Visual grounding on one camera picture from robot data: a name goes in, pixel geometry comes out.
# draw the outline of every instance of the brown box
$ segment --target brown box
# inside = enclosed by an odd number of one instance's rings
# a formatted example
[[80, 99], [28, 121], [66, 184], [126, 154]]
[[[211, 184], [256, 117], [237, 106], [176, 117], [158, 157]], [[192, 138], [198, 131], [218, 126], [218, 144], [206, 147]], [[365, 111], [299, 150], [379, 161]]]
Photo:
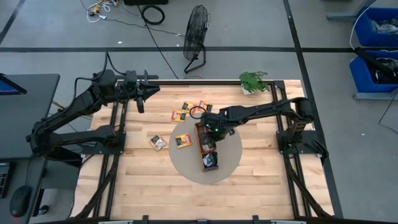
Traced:
[[204, 127], [204, 125], [202, 125], [201, 123], [196, 123], [195, 124], [195, 132], [197, 135], [197, 139], [198, 139], [198, 150], [199, 150], [199, 159], [200, 159], [200, 164], [202, 165], [203, 171], [210, 171], [210, 170], [217, 170], [218, 169], [218, 165], [212, 166], [212, 167], [205, 167], [205, 164], [203, 163], [203, 158], [211, 153], [211, 152], [216, 152], [216, 145], [214, 145], [214, 147], [210, 148], [209, 150], [205, 151], [203, 149], [203, 144], [200, 141], [200, 134], [206, 134], [206, 128]]

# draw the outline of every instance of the gray circular platform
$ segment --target gray circular platform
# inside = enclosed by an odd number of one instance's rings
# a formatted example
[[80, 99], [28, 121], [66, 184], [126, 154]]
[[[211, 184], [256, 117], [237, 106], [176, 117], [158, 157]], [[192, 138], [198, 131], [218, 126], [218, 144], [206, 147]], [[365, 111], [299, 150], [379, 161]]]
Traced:
[[[198, 149], [198, 139], [195, 134], [195, 123], [199, 119], [187, 117], [184, 123], [178, 124], [169, 139], [169, 153], [174, 167], [188, 180], [200, 184], [212, 184], [229, 177], [238, 166], [242, 156], [242, 142], [238, 131], [226, 136], [224, 140], [216, 143], [218, 154], [218, 169], [203, 171], [201, 155]], [[188, 133], [192, 145], [177, 148], [175, 137]]]

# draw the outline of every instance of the computer mouse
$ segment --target computer mouse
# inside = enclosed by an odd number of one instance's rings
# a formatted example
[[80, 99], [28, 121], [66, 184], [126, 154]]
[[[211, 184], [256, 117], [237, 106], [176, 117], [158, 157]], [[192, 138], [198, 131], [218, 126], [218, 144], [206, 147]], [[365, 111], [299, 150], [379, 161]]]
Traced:
[[13, 217], [22, 217], [29, 207], [30, 193], [29, 186], [22, 186], [15, 190], [10, 201], [10, 213]]

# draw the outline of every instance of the small box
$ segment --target small box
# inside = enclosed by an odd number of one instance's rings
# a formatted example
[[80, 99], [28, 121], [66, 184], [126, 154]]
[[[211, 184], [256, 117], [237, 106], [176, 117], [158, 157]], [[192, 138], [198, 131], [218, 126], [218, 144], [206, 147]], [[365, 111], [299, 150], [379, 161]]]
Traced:
[[191, 136], [188, 133], [176, 136], [175, 141], [177, 142], [177, 148], [192, 145]]
[[187, 112], [185, 110], [173, 110], [172, 121], [185, 122]]
[[206, 128], [201, 123], [195, 124], [195, 132], [198, 138], [199, 159], [203, 171], [218, 169], [218, 155], [216, 143], [206, 138]]

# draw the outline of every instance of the white pot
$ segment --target white pot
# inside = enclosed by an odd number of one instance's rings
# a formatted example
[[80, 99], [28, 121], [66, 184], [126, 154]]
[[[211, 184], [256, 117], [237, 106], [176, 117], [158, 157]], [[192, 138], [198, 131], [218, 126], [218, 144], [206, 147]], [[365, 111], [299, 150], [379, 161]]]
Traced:
[[243, 88], [243, 85], [241, 85], [241, 88], [242, 88], [242, 91], [243, 91], [243, 94], [244, 95], [250, 95], [250, 94], [253, 94], [254, 92], [249, 92], [249, 91], [247, 91], [247, 90], [245, 90], [244, 88]]

